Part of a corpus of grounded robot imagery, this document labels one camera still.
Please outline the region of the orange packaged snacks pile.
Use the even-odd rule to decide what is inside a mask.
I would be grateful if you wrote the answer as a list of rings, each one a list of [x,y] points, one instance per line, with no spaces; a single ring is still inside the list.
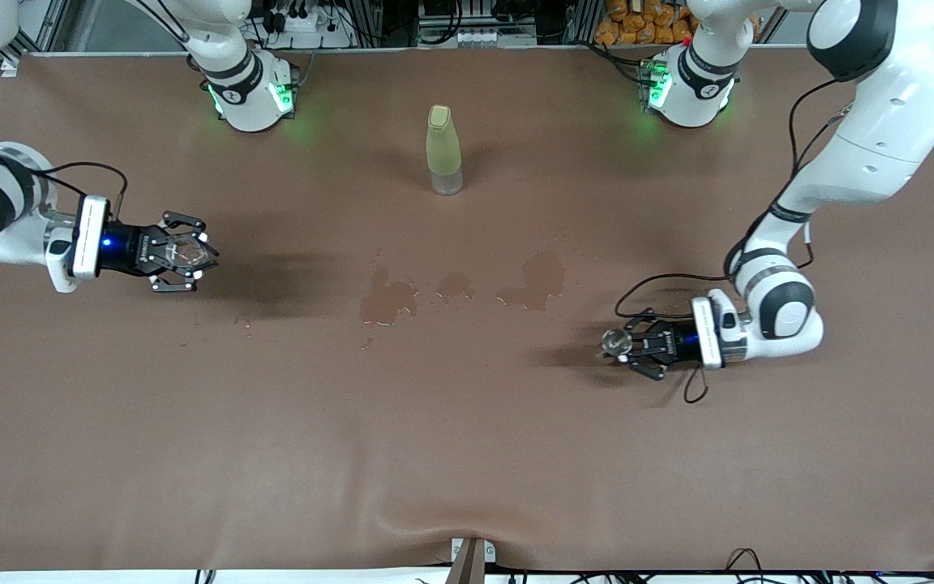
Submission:
[[[685,0],[602,0],[595,45],[675,45],[686,43],[701,20]]]

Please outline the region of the aluminium frame post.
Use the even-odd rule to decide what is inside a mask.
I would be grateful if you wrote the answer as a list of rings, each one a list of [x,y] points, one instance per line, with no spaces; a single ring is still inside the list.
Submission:
[[[52,48],[68,0],[16,0],[16,4],[18,33],[1,51],[0,71],[4,77],[15,77],[23,55],[44,53]]]

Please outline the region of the yellow-green plastic bottle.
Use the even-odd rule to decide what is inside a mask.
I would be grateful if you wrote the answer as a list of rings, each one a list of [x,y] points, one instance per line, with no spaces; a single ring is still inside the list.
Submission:
[[[426,159],[438,195],[456,195],[463,188],[461,145],[448,105],[434,105],[427,115]]]

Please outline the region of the table edge clamp bracket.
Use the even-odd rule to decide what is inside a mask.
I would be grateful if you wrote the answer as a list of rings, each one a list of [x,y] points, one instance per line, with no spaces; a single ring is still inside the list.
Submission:
[[[486,584],[486,571],[496,559],[495,544],[488,539],[453,539],[445,584]]]

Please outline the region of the white socket strip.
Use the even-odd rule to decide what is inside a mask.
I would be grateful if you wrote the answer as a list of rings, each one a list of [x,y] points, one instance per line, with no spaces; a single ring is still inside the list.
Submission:
[[[511,48],[536,44],[534,29],[529,27],[467,27],[456,34],[457,48]]]

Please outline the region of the small clear glass cup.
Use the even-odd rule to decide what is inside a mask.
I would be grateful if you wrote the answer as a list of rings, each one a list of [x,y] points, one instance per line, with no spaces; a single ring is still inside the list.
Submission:
[[[602,358],[615,363],[627,363],[633,352],[634,341],[629,330],[608,329],[601,337]]]

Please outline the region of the white power strip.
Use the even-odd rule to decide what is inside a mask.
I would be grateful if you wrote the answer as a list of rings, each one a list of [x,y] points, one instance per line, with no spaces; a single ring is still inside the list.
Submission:
[[[345,8],[335,5],[290,5],[256,19],[249,33],[266,49],[349,49],[360,46]]]

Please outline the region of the brown table mat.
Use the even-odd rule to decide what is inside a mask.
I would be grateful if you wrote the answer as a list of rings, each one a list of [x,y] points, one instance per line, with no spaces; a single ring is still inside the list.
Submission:
[[[0,570],[427,565],[470,535],[527,569],[934,570],[934,151],[892,199],[816,212],[813,352],[696,404],[685,367],[598,356],[634,282],[722,272],[826,78],[754,49],[682,130],[587,49],[322,54],[296,118],[247,135],[182,57],[23,59],[0,140],[116,167],[124,221],[199,216],[220,263],[194,294],[0,264]],[[563,295],[505,307],[545,249]],[[378,264],[415,318],[363,324]],[[444,302],[452,271],[477,296]]]

